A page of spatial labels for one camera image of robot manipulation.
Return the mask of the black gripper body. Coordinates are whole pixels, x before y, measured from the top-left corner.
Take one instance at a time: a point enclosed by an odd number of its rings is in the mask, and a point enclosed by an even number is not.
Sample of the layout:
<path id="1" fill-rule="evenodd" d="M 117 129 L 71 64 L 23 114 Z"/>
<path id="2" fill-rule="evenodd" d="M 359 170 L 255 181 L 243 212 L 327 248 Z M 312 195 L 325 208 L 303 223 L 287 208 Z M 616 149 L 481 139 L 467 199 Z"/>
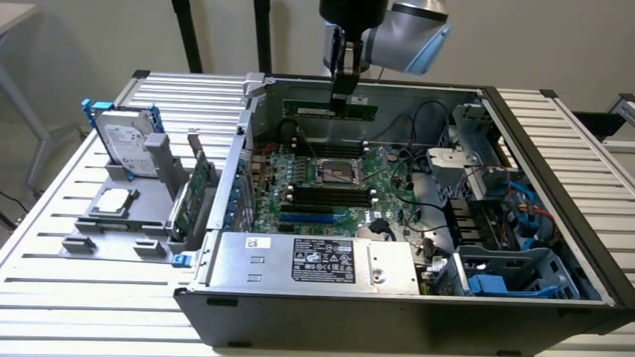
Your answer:
<path id="1" fill-rule="evenodd" d="M 365 30 L 379 26 L 385 17 L 387 0 L 320 0 L 319 14 L 337 25 L 347 40 L 360 40 Z"/>

